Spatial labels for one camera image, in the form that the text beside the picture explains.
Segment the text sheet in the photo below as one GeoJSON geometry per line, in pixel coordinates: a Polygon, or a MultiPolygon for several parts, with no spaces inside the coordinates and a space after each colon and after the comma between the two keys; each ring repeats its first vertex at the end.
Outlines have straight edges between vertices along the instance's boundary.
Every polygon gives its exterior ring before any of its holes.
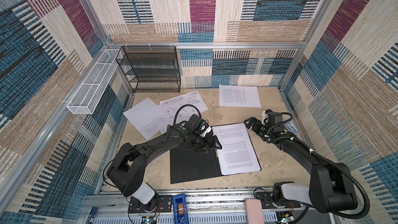
{"type": "Polygon", "coordinates": [[[223,176],[261,171],[254,146],[244,123],[212,128],[222,148],[217,150],[223,176]]]}
{"type": "Polygon", "coordinates": [[[261,108],[257,87],[219,86],[219,105],[261,108]]]}

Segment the red folder black inside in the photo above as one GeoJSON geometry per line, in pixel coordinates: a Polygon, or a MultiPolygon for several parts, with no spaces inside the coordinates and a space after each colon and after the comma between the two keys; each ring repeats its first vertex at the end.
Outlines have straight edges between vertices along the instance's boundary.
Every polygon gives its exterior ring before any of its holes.
{"type": "Polygon", "coordinates": [[[171,184],[223,176],[220,171],[217,150],[198,153],[182,149],[170,151],[171,184]]]}

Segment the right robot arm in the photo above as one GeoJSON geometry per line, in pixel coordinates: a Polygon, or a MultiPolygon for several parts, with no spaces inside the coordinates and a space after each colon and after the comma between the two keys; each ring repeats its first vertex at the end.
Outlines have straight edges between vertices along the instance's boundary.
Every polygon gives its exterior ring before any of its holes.
{"type": "Polygon", "coordinates": [[[285,124],[293,117],[284,120],[284,115],[285,113],[266,110],[261,120],[251,117],[244,121],[246,128],[262,141],[273,144],[290,155],[310,174],[308,186],[290,181],[275,183],[273,203],[282,207],[296,201],[322,214],[331,213],[348,219],[364,218],[370,211],[370,199],[365,189],[351,175],[348,166],[323,157],[296,134],[288,131],[285,124]]]}

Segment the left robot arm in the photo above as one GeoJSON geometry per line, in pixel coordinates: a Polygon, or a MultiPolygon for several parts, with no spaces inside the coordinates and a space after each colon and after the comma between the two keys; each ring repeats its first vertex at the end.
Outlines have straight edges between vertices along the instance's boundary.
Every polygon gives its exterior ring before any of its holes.
{"type": "Polygon", "coordinates": [[[143,204],[145,212],[160,211],[158,193],[144,182],[145,170],[154,159],[173,148],[207,153],[211,149],[222,149],[222,145],[199,109],[185,104],[177,110],[165,134],[146,143],[122,145],[105,166],[107,171],[103,171],[103,176],[108,177],[111,185],[125,197],[143,204]]]}

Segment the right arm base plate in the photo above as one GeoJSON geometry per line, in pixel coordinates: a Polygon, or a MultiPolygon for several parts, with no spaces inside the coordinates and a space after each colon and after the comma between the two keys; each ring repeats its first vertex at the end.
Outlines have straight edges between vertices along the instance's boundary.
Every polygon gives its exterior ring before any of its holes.
{"type": "Polygon", "coordinates": [[[261,201],[263,209],[277,209],[277,208],[301,208],[300,202],[289,201],[284,198],[276,198],[272,196],[272,193],[266,191],[254,192],[254,197],[261,201]]]}

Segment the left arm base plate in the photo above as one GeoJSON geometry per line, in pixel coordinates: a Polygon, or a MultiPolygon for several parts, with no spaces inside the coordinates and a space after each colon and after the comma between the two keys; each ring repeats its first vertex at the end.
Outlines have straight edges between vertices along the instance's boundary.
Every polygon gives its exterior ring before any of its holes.
{"type": "Polygon", "coordinates": [[[129,200],[129,214],[147,213],[154,214],[155,212],[168,213],[172,211],[173,200],[172,195],[155,195],[147,204],[143,204],[138,199],[132,197],[129,200]]]}

